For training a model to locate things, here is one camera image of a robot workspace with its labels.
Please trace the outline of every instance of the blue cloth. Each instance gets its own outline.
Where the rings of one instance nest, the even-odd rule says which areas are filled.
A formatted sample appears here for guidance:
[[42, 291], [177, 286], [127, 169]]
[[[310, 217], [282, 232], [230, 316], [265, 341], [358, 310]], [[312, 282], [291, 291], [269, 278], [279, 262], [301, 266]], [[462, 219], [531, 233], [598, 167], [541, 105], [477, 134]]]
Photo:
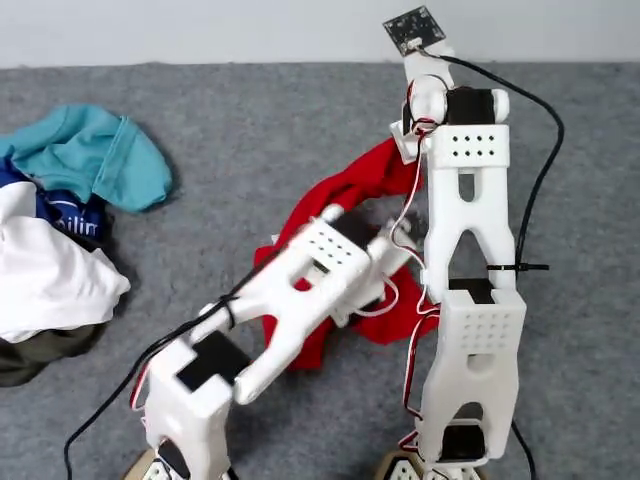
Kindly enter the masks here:
[[[7, 158], [0, 160], [0, 188], [10, 183], [30, 181]], [[91, 197], [87, 204], [82, 204], [64, 190], [47, 192], [38, 187], [36, 217], [81, 237], [95, 241], [103, 239], [106, 225], [105, 205], [103, 200], [95, 196]]]
[[61, 106], [0, 136], [0, 158], [5, 156], [44, 190], [72, 192], [83, 204], [95, 194], [139, 212], [171, 189], [171, 171], [153, 142], [128, 117], [96, 105]]

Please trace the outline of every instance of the red wire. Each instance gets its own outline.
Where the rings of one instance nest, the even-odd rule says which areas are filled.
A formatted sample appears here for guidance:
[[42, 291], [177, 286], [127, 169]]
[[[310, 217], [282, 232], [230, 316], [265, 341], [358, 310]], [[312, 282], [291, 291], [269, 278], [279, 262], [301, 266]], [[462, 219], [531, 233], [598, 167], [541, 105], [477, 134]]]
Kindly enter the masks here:
[[418, 453], [418, 447], [415, 445], [409, 445], [418, 436], [418, 431], [413, 430], [409, 435], [403, 437], [398, 442], [398, 447], [405, 452]]
[[138, 373], [136, 384], [131, 390], [131, 395], [129, 396], [129, 407], [131, 408], [131, 410], [135, 410], [137, 407], [135, 403], [138, 400], [138, 396], [140, 395], [140, 390], [142, 389], [144, 381], [147, 378], [148, 371], [149, 371], [149, 361], [147, 361], [147, 363], [144, 364], [144, 366], [140, 370], [140, 373]]
[[411, 334], [411, 340], [409, 341], [409, 355], [407, 358], [407, 371], [405, 374], [404, 380], [404, 389], [402, 394], [402, 404], [404, 408], [418, 420], [422, 420], [422, 415], [415, 408], [409, 406], [409, 396], [411, 395], [411, 384], [413, 383], [413, 372], [415, 370], [415, 360], [416, 360], [416, 348], [418, 346], [418, 340], [420, 339], [420, 331], [424, 325], [424, 321], [429, 318], [440, 318], [439, 317], [439, 309], [435, 307], [433, 309], [433, 313], [428, 313], [424, 315], [416, 326], [413, 329], [413, 333]]

